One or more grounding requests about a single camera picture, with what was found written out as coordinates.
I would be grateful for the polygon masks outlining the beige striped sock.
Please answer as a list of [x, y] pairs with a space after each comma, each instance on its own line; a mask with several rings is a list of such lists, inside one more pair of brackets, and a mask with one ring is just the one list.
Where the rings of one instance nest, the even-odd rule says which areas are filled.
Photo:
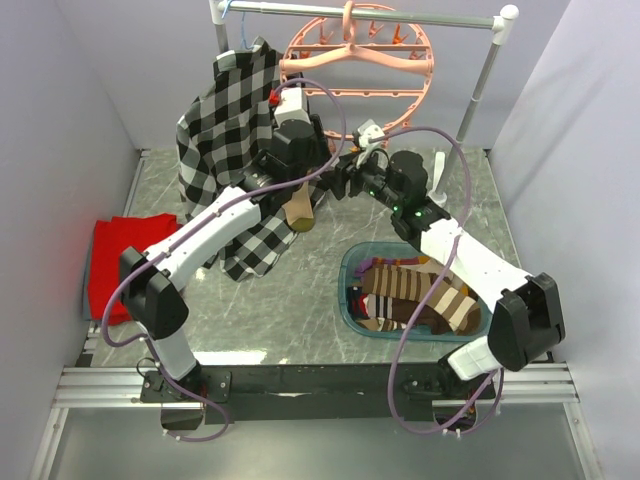
[[282, 205], [289, 228], [297, 233], [310, 231], [315, 225], [309, 183], [304, 182], [292, 193], [291, 199]]

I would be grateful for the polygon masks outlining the pink round clip hanger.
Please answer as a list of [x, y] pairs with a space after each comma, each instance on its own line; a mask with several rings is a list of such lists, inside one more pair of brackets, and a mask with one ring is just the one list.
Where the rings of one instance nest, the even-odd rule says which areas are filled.
[[385, 23], [370, 20], [364, 31], [358, 29], [357, 9], [368, 13], [393, 13], [394, 8], [375, 3], [348, 1], [341, 9], [341, 37], [336, 40], [332, 31], [326, 32], [327, 17], [316, 17], [306, 23], [292, 38], [280, 61], [280, 78], [290, 79], [296, 74], [314, 70], [336, 71], [349, 67], [357, 73], [391, 72], [416, 80], [413, 88], [360, 80], [352, 86], [334, 87], [337, 97], [358, 99], [405, 99], [406, 110], [396, 119], [385, 123], [385, 133], [397, 127], [407, 127], [417, 109], [426, 99], [432, 84], [435, 58], [431, 41], [424, 29], [416, 24], [399, 21], [393, 31], [383, 35]]

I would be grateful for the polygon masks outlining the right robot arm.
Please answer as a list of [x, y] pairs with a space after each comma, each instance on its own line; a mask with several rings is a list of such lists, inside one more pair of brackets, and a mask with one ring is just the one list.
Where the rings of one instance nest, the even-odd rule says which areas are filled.
[[323, 179], [338, 199], [366, 192], [389, 207], [398, 236], [414, 258], [369, 257], [346, 288], [352, 316], [370, 329], [407, 335], [417, 324], [468, 343], [439, 362], [439, 387], [460, 399], [474, 379], [498, 369], [517, 372], [566, 337], [559, 289], [546, 273], [506, 262], [426, 195], [420, 156], [379, 149], [342, 156]]

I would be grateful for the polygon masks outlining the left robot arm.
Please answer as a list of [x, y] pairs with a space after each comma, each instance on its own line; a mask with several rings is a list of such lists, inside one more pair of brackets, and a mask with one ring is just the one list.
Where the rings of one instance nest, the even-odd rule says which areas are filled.
[[164, 389], [176, 401], [193, 399], [200, 388], [201, 367], [183, 329], [189, 315], [183, 289], [206, 261], [300, 197], [330, 158], [318, 115], [287, 119], [268, 147], [185, 226], [145, 251], [122, 252], [116, 292], [164, 368]]

